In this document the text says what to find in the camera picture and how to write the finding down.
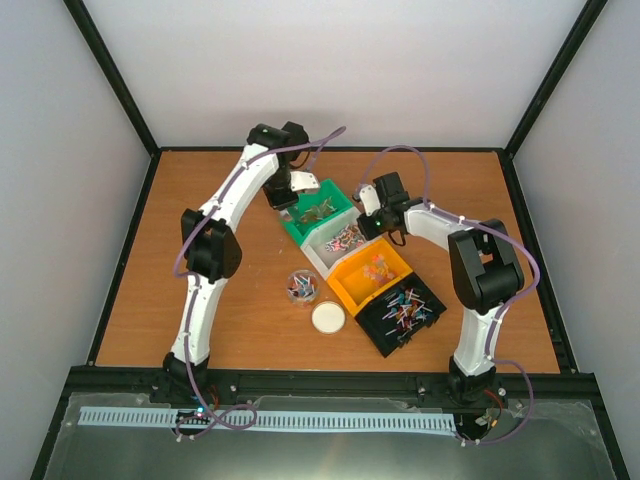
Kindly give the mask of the white plastic bin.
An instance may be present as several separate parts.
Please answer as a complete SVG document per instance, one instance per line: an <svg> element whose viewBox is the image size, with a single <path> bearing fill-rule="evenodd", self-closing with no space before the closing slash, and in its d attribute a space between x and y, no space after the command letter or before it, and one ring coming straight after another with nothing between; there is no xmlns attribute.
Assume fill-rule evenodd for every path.
<svg viewBox="0 0 640 480"><path fill-rule="evenodd" d="M344 260L372 243L359 229L357 219L360 214L352 207L332 215L311 228L305 237L301 251L324 280Z"/></svg>

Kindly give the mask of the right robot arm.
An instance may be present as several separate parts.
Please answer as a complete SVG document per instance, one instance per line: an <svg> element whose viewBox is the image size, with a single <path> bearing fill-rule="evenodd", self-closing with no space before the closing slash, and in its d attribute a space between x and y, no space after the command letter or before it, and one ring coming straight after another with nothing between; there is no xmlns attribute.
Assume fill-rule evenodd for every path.
<svg viewBox="0 0 640 480"><path fill-rule="evenodd" d="M448 252L454 291L464 307L448 389L459 405L475 401L494 381L502 319L508 302L524 287L516 243L497 219L472 221L431 201L412 199L396 172L360 185L354 198L364 207L358 226L366 239L398 232Z"/></svg>

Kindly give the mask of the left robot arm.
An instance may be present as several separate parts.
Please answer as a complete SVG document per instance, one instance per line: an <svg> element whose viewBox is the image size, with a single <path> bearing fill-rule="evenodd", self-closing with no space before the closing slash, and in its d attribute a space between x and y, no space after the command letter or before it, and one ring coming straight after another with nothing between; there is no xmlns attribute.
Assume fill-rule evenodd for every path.
<svg viewBox="0 0 640 480"><path fill-rule="evenodd" d="M239 222L260 192L276 211L297 203L300 189L292 180L291 164L309 148L308 141L304 127L291 121L280 129L257 125L221 187L199 209L187 209L181 216L183 245L174 274L187 279L187 296L163 369L173 379L174 392L186 402L201 400L208 390L214 316L242 260L236 238Z"/></svg>

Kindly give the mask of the white jar lid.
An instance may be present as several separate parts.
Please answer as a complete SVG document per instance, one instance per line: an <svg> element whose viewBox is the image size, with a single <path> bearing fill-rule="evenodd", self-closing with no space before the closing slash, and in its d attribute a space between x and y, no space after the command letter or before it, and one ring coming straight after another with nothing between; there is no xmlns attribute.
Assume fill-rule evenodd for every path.
<svg viewBox="0 0 640 480"><path fill-rule="evenodd" d="M335 334L344 327L346 315L339 304L323 301L312 310L311 322L320 333Z"/></svg>

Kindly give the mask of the silver metal scoop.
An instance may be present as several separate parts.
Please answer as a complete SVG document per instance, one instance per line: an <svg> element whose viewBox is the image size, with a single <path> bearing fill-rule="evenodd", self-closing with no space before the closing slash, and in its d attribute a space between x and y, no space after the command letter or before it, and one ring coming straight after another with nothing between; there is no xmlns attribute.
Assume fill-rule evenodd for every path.
<svg viewBox="0 0 640 480"><path fill-rule="evenodd" d="M288 210L282 210L279 212L279 214L280 214L280 219L285 223L289 223L294 220L293 216L290 214Z"/></svg>

